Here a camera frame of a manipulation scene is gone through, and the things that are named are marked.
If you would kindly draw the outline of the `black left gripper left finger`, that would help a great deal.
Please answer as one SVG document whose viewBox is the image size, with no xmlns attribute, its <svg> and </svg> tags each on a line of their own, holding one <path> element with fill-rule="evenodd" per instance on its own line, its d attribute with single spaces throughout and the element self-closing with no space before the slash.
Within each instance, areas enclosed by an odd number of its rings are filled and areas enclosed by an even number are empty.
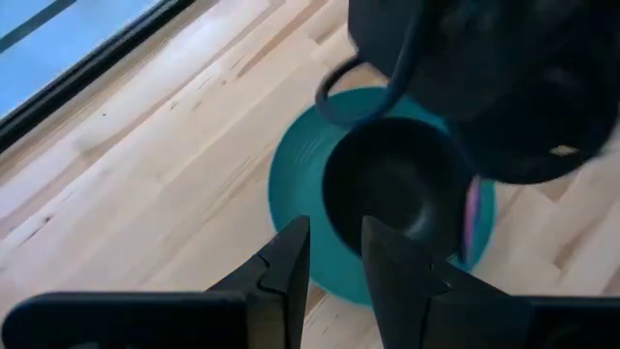
<svg viewBox="0 0 620 349">
<path fill-rule="evenodd" d="M 310 219 L 298 216 L 206 294 L 209 320 L 233 348 L 299 349 L 310 267 Z"/>
</svg>

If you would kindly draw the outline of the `black round bowl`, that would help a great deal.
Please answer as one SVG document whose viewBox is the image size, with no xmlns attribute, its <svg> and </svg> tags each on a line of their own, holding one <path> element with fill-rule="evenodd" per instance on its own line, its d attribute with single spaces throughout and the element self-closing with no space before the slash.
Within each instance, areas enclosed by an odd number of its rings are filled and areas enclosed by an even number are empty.
<svg viewBox="0 0 620 349">
<path fill-rule="evenodd" d="M 389 117 L 356 127 L 334 147 L 323 202 L 335 234 L 356 254 L 362 219 L 372 216 L 450 257 L 459 249 L 472 178 L 445 132 Z"/>
</svg>

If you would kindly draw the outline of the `pink purple thin utensil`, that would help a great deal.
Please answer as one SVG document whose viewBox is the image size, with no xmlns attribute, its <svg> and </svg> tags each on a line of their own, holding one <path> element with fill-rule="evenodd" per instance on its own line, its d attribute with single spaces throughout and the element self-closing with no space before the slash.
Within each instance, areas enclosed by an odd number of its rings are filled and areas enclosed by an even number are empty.
<svg viewBox="0 0 620 349">
<path fill-rule="evenodd" d="M 480 210 L 481 179 L 474 176 L 466 191 L 463 209 L 462 234 L 459 245 L 459 262 L 467 266 L 473 257 L 473 238 Z"/>
</svg>

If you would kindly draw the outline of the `black table edge rail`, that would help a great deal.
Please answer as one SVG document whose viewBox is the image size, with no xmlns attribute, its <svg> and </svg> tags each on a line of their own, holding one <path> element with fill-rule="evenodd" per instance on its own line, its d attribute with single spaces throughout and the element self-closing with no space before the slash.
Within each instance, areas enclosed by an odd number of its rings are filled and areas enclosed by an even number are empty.
<svg viewBox="0 0 620 349">
<path fill-rule="evenodd" d="M 0 0 L 0 153 L 196 0 Z"/>
</svg>

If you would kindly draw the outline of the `teal round plate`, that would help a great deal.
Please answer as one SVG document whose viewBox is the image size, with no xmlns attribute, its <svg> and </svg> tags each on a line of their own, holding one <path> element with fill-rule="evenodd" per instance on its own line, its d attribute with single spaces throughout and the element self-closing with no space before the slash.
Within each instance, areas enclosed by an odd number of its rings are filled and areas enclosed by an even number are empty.
<svg viewBox="0 0 620 349">
<path fill-rule="evenodd" d="M 384 88 L 354 88 L 330 97 L 337 110 L 348 111 L 376 102 Z M 438 116 L 409 98 L 402 98 L 391 115 L 419 121 L 424 126 L 445 132 Z M 342 300 L 371 306 L 362 261 L 337 237 L 323 203 L 322 181 L 328 156 L 349 130 L 327 121 L 314 105 L 291 124 L 276 147 L 268 176 L 267 197 L 271 221 L 276 230 L 284 228 L 299 215 L 308 215 L 311 223 L 310 279 L 329 294 Z M 480 185 L 480 210 L 473 238 L 473 259 L 467 266 L 449 259 L 455 266 L 471 271 L 481 259 L 493 232 L 496 218 L 494 183 Z"/>
</svg>

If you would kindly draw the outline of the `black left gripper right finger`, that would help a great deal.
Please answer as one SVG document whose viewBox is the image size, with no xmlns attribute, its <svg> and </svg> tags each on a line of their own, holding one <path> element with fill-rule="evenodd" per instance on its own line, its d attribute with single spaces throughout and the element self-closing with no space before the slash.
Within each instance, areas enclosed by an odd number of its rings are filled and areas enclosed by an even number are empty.
<svg viewBox="0 0 620 349">
<path fill-rule="evenodd" d="M 386 349 L 499 349 L 506 295 L 371 216 L 362 261 Z"/>
</svg>

